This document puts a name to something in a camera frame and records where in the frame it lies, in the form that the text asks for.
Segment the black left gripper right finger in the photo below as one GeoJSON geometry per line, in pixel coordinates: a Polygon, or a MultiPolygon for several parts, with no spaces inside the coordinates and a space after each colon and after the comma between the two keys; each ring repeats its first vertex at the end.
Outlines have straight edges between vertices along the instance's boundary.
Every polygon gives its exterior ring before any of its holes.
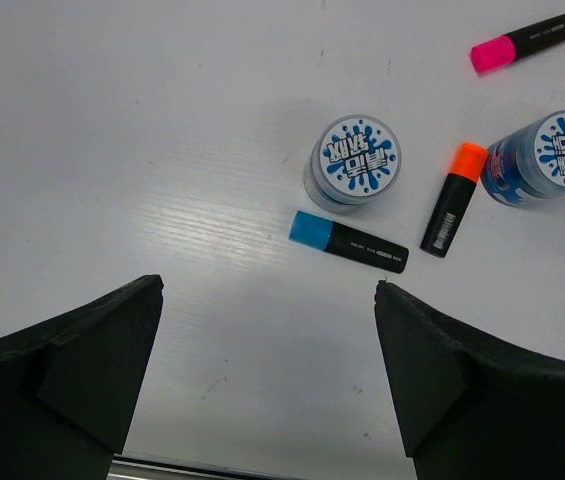
{"type": "Polygon", "coordinates": [[[418,478],[565,479],[565,361],[387,281],[374,299],[392,403],[418,478]]]}

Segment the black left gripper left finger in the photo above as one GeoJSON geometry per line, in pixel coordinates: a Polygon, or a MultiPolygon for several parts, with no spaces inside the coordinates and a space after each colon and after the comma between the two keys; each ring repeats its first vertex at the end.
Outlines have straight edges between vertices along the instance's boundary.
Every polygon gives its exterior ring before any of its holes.
{"type": "Polygon", "coordinates": [[[142,276],[0,338],[0,479],[104,479],[124,449],[163,306],[142,276]]]}

